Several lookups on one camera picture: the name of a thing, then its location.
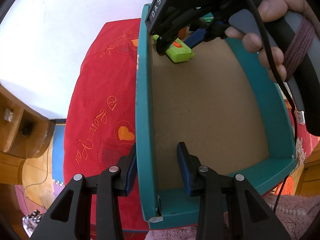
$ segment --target human hand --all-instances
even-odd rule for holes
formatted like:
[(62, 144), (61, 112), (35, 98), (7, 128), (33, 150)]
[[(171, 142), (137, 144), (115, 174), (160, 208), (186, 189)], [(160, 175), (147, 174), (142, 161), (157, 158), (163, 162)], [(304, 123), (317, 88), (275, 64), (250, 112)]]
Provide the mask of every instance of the human hand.
[[(316, 34), (318, 35), (318, 37), (320, 37), (320, 22), (318, 21), (316, 15), (311, 10), (306, 0), (262, 0), (261, 4), (258, 7), (258, 11), (264, 22), (271, 22), (281, 18), (286, 14), (287, 10), (301, 13), (313, 24), (316, 30)], [(230, 38), (242, 39), (243, 46), (248, 52), (256, 53), (259, 51), (258, 59), (261, 65), (268, 69), (269, 78), (273, 82), (276, 82), (271, 72), (266, 52), (264, 49), (261, 49), (262, 41), (257, 34), (248, 33), (244, 35), (233, 27), (229, 27), (225, 31), (225, 34)], [(281, 49), (277, 47), (272, 47), (271, 50), (278, 73), (281, 77), (281, 80), (284, 81), (287, 75), (286, 69), (283, 65), (284, 54)]]

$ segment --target wooden floor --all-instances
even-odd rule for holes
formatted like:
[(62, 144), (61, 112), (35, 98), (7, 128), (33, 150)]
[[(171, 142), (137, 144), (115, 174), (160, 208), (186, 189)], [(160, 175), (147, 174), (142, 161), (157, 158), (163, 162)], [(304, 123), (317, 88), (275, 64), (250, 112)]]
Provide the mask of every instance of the wooden floor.
[[(51, 141), (49, 148), (41, 157), (27, 159), (22, 170), (22, 183), (23, 187), (26, 189), (25, 196), (32, 202), (46, 209), (49, 208), (54, 200), (52, 179), (52, 144), (53, 140)], [(45, 182), (43, 182), (47, 174), (47, 157), (48, 176)], [(41, 184), (28, 187), (28, 185), (34, 183)]]

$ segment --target silver screw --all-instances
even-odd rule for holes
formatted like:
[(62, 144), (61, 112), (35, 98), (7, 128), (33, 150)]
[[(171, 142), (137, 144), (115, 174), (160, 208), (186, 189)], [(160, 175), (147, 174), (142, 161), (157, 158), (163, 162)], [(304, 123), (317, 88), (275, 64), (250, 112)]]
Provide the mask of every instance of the silver screw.
[(110, 171), (110, 172), (117, 172), (117, 171), (119, 171), (119, 168), (118, 168), (117, 166), (111, 166), (111, 167), (109, 168), (109, 171)]
[(236, 180), (243, 181), (244, 180), (244, 176), (242, 174), (237, 174), (236, 175)]
[(207, 172), (209, 170), (209, 168), (207, 166), (200, 166), (199, 167), (199, 171), (201, 172)]
[(77, 181), (81, 180), (82, 179), (82, 175), (81, 174), (76, 174), (76, 175), (73, 176), (73, 179), (77, 180)]

